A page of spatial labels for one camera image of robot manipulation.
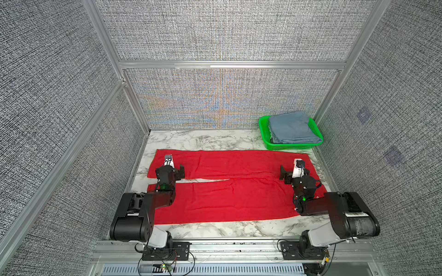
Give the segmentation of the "red long pants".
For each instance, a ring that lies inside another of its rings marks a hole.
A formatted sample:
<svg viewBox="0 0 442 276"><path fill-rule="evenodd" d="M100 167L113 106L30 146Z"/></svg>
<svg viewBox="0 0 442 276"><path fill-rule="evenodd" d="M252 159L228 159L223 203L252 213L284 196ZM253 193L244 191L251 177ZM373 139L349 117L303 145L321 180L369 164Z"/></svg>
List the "red long pants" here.
<svg viewBox="0 0 442 276"><path fill-rule="evenodd" d="M171 155L175 167L184 166L185 182L176 184L171 206L155 211L156 225L276 220L298 215L294 190L280 178L280 168L291 171L302 159L310 175L319 176L307 154L268 150L180 151L159 149L148 170Z"/></svg>

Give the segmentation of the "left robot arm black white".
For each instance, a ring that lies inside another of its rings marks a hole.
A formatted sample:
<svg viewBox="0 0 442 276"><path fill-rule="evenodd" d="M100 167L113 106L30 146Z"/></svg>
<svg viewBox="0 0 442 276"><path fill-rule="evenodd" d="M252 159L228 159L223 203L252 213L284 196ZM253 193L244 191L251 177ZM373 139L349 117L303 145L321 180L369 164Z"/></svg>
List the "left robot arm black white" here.
<svg viewBox="0 0 442 276"><path fill-rule="evenodd" d="M146 242L153 249L172 247L171 234L154 225L155 211L174 203L176 181L185 177L185 169L163 165L155 173L157 184L153 191L122 195L110 226L110 240Z"/></svg>

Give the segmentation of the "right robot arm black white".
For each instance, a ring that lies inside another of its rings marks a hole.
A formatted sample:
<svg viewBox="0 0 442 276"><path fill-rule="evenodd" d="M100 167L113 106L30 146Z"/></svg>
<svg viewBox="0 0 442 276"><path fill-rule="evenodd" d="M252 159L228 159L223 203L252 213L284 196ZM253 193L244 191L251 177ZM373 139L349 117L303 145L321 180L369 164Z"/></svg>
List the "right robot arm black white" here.
<svg viewBox="0 0 442 276"><path fill-rule="evenodd" d="M329 216L328 223L301 234L298 248L302 253L348 239L375 237L381 233L377 218L358 193L326 192L316 198L315 192L322 187L322 182L310 175L301 160L295 163L293 172L281 166L279 179L292 186L293 204L299 215Z"/></svg>

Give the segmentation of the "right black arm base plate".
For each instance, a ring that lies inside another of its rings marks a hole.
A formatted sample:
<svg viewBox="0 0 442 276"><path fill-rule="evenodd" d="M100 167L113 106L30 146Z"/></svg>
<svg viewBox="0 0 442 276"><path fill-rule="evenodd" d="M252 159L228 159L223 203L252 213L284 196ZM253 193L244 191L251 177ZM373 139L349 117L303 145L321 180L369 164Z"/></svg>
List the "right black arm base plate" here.
<svg viewBox="0 0 442 276"><path fill-rule="evenodd" d="M285 261L322 260L329 256L326 247L314 247L308 241L279 240L277 248Z"/></svg>

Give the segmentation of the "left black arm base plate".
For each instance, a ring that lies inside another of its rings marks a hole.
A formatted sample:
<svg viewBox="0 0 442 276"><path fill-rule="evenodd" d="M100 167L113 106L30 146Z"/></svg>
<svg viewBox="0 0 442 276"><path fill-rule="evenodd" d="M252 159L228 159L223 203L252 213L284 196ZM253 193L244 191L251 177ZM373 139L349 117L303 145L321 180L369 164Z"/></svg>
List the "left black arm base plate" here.
<svg viewBox="0 0 442 276"><path fill-rule="evenodd" d="M143 261L187 261L190 242L173 241L164 248L147 247L142 254Z"/></svg>

